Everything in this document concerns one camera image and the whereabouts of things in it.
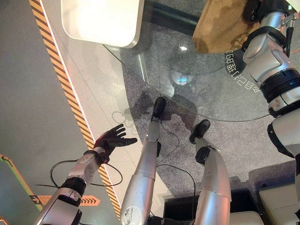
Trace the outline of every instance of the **orange striped floor marking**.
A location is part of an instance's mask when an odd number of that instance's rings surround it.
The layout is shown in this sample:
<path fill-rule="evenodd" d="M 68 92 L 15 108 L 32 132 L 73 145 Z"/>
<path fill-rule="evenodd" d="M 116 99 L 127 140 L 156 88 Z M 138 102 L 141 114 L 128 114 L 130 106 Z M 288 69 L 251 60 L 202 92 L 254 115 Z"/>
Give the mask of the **orange striped floor marking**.
<path fill-rule="evenodd" d="M 42 35 L 46 50 L 49 54 L 50 61 L 53 64 L 53 69 L 56 72 L 57 78 L 65 93 L 67 101 L 71 107 L 71 110 L 77 121 L 82 136 L 88 146 L 88 149 L 91 150 L 95 143 L 95 138 L 91 133 L 91 129 L 88 125 L 86 117 L 84 116 L 83 109 L 80 105 L 80 101 L 72 85 L 66 65 L 58 49 L 58 45 L 55 41 L 55 37 L 53 35 L 51 26 L 49 24 L 47 15 L 45 13 L 43 3 L 41 0 L 28 0 L 28 1 L 31 6 L 39 31 Z M 101 167 L 98 169 L 98 172 L 100 174 L 100 177 L 102 178 L 102 182 L 105 185 L 112 185 L 112 181 L 107 173 L 107 168 L 105 165 L 101 165 Z M 115 189 L 113 187 L 105 187 L 105 188 L 111 200 L 112 206 L 117 214 L 117 217 L 118 219 L 120 219 L 120 201 L 117 198 Z"/>

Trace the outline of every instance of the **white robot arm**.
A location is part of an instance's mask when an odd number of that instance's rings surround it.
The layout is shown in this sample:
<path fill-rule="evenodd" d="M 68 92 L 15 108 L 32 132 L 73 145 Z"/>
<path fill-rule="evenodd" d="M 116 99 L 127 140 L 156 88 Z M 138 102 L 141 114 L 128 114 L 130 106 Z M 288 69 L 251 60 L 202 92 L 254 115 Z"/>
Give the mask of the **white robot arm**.
<path fill-rule="evenodd" d="M 126 133 L 120 124 L 96 140 L 93 150 L 88 150 L 77 160 L 65 182 L 42 209 L 34 225 L 77 225 L 82 216 L 81 198 L 91 183 L 94 173 L 103 163 L 108 163 L 115 147 L 137 142 L 136 138 L 122 138 Z"/>

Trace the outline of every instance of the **round glass tabletop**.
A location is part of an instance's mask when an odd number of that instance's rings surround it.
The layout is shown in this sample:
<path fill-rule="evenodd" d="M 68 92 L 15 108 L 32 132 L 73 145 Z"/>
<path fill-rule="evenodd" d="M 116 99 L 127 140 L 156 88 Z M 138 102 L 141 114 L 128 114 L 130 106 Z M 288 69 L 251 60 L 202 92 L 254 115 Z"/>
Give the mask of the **round glass tabletop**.
<path fill-rule="evenodd" d="M 137 78 L 194 113 L 223 121 L 268 115 L 268 103 L 245 69 L 241 50 L 222 54 L 195 51 L 192 34 L 205 2 L 146 1 L 137 45 L 106 48 Z M 300 45 L 299 31 L 295 29 L 292 49 Z M 299 53 L 291 55 L 298 68 Z"/>

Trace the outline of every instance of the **floor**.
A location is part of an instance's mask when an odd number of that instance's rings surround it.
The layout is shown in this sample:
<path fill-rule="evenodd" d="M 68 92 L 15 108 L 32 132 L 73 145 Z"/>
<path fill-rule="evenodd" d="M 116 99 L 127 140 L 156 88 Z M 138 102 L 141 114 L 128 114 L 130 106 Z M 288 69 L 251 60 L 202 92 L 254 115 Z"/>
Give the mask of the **floor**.
<path fill-rule="evenodd" d="M 137 79 L 136 75 L 122 66 L 102 45 L 70 39 L 62 29 L 60 16 L 57 16 L 60 13 L 59 2 L 59 0 L 43 1 L 94 136 L 117 123 L 124 122 L 130 130 L 128 134 L 139 136 L 139 140 L 143 140 L 152 104 L 161 93 L 157 92 L 153 85 Z M 157 30 L 162 32 L 161 35 L 165 31 L 165 29 Z M 117 56 L 123 59 L 124 52 L 121 51 Z M 169 163 L 191 172 L 197 186 L 201 182 L 203 168 L 193 160 L 195 150 L 188 142 L 188 136 L 193 125 L 202 118 L 187 111 L 186 107 L 168 101 L 163 118 L 166 130 L 161 129 L 163 148 L 158 158 L 158 163 Z M 271 116 L 234 123 L 211 120 L 212 126 L 207 134 L 208 138 L 223 151 L 232 189 L 249 188 L 256 201 L 258 201 L 255 195 L 256 188 L 266 185 L 266 181 L 267 185 L 278 185 L 291 182 L 294 176 L 292 159 L 278 153 L 268 138 L 266 127 L 272 120 Z M 179 143 L 171 132 L 179 137 Z M 125 151 L 116 151 L 111 157 L 113 165 L 121 168 L 125 174 L 123 184 L 116 186 L 121 201 L 138 161 L 137 152 L 141 149 L 141 142 L 124 149 Z M 173 195 L 191 195 L 193 186 L 188 176 L 176 170 L 159 168 L 157 172 L 159 176 L 154 191 L 152 212 L 155 215 L 162 215 L 164 198 Z M 113 171 L 110 173 L 112 180 L 117 181 L 119 177 Z"/>
<path fill-rule="evenodd" d="M 137 79 L 136 75 L 123 66 L 104 46 L 69 38 L 61 25 L 60 0 L 42 2 L 94 137 L 97 138 L 104 131 L 124 122 L 127 135 L 138 138 L 138 143 L 117 148 L 110 157 L 110 163 L 123 174 L 123 182 L 115 187 L 118 198 L 122 202 L 131 174 L 139 159 L 142 149 L 141 140 L 145 135 L 153 102 L 161 93 L 153 86 Z M 45 47 L 40 34 L 31 32 L 37 29 L 36 25 L 25 19 L 30 17 L 24 14 L 27 9 L 30 7 L 26 0 L 5 0 L 0 5 L 3 21 L 11 18 L 12 12 L 20 12 L 17 14 L 17 20 L 10 19 L 10 23 L 3 23 L 4 27 L 0 29 L 12 31 L 10 36 L 4 32 L 0 33 L 1 58 L 11 56 L 7 61 L 0 61 L 1 67 L 7 68 L 3 71 L 9 75 L 5 76 L 5 82 L 3 77 L 0 77 L 0 95 L 6 96 L 0 101 L 0 113 L 1 115 L 5 113 L 8 118 L 0 120 L 0 126 L 7 128 L 1 130 L 1 142 L 5 144 L 1 147 L 0 153 L 5 152 L 10 155 L 10 158 L 17 159 L 16 164 L 20 165 L 24 177 L 27 180 L 32 179 L 30 186 L 33 187 L 34 193 L 43 192 L 50 195 L 52 189 L 42 189 L 34 184 L 37 181 L 49 182 L 49 167 L 60 159 L 79 157 L 85 151 L 86 145 L 74 120 L 71 119 L 73 115 L 68 111 L 67 101 L 61 93 L 59 83 L 48 76 L 48 71 L 53 71 L 53 68 L 49 56 L 42 50 Z M 11 29 L 11 27 L 18 27 L 18 24 L 22 25 L 19 29 Z M 15 67 L 16 60 L 21 62 L 20 68 Z M 36 63 L 27 68 L 31 62 Z M 27 68 L 26 76 L 21 76 L 24 68 Z M 61 109 L 59 114 L 56 112 L 57 108 Z M 203 117 L 190 112 L 186 107 L 167 100 L 161 126 L 162 150 L 158 158 L 159 164 L 168 163 L 189 171 L 195 178 L 197 187 L 201 182 L 203 168 L 194 161 L 195 149 L 188 142 L 188 137 L 190 129 L 201 119 Z M 207 133 L 207 138 L 222 150 L 231 177 L 232 189 L 249 188 L 256 201 L 258 201 L 255 196 L 257 188 L 290 182 L 294 179 L 294 162 L 291 158 L 278 153 L 268 138 L 266 127 L 272 120 L 271 116 L 248 122 L 211 120 L 211 129 Z M 27 149 L 26 154 L 23 153 L 24 151 L 21 154 L 14 151 L 24 148 Z M 62 171 L 66 173 L 68 169 L 67 165 L 62 167 Z M 151 211 L 156 216 L 162 216 L 164 200 L 174 196 L 190 196 L 193 185 L 188 176 L 176 170 L 160 167 L 157 172 Z M 120 180 L 114 170 L 109 169 L 109 175 L 113 183 Z M 65 178 L 63 173 L 57 173 L 55 176 L 58 180 Z M 99 177 L 95 177 L 95 180 L 100 182 Z M 102 205 L 110 205 L 104 189 L 91 187 L 90 193 L 101 198 Z M 103 210 L 103 208 L 85 210 L 83 222 L 97 224 L 97 220 L 90 218 L 100 211 L 102 215 L 112 213 L 111 209 L 107 212 Z M 116 221 L 112 220 L 106 224 L 116 224 Z"/>
<path fill-rule="evenodd" d="M 42 1 L 51 23 L 63 59 L 71 76 L 73 85 L 81 101 L 85 115 L 95 137 L 119 124 L 113 117 L 116 112 L 129 108 L 123 80 L 121 63 L 102 45 L 71 39 L 61 25 L 60 0 Z M 124 113 L 127 135 L 137 137 L 138 143 L 118 148 L 110 157 L 110 163 L 120 169 L 123 182 L 116 186 L 122 202 L 131 175 L 139 160 L 142 142 L 136 131 L 130 111 Z M 109 170 L 112 182 L 120 180 L 114 170 Z M 156 178 L 151 211 L 163 215 L 164 198 L 173 197 L 159 176 Z"/>

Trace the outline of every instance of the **gray floor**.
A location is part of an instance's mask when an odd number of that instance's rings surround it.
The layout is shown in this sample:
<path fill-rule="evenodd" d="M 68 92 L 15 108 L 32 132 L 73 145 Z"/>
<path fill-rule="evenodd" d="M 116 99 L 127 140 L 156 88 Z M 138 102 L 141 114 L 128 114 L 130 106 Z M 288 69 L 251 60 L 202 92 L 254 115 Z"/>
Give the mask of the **gray floor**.
<path fill-rule="evenodd" d="M 147 85 L 126 67 L 123 67 L 130 111 L 141 140 L 144 139 L 155 99 L 161 94 Z M 167 100 L 162 117 L 162 149 L 158 164 L 170 164 L 188 171 L 196 181 L 197 193 L 203 167 L 195 161 L 195 146 L 188 138 L 192 127 L 204 117 Z M 267 126 L 271 116 L 249 122 L 222 122 L 210 120 L 206 137 L 218 146 L 226 163 L 232 190 L 249 189 L 256 201 L 257 191 L 263 187 L 294 182 L 293 159 L 277 152 L 269 140 Z M 157 169 L 163 182 L 175 197 L 191 196 L 194 187 L 191 178 L 176 169 Z"/>
<path fill-rule="evenodd" d="M 11 158 L 35 195 L 52 195 L 49 170 L 55 163 L 77 159 L 87 150 L 79 127 L 46 52 L 27 0 L 1 1 L 0 4 L 0 153 Z M 72 165 L 54 172 L 63 183 Z M 15 180 L 3 179 L 0 196 L 22 198 L 18 187 L 8 188 Z M 95 175 L 95 183 L 101 184 Z M 85 195 L 101 202 L 97 207 L 81 207 L 81 222 L 116 225 L 119 223 L 104 187 L 92 186 Z M 33 224 L 37 212 L 23 210 L 1 198 L 0 215 L 12 225 Z"/>

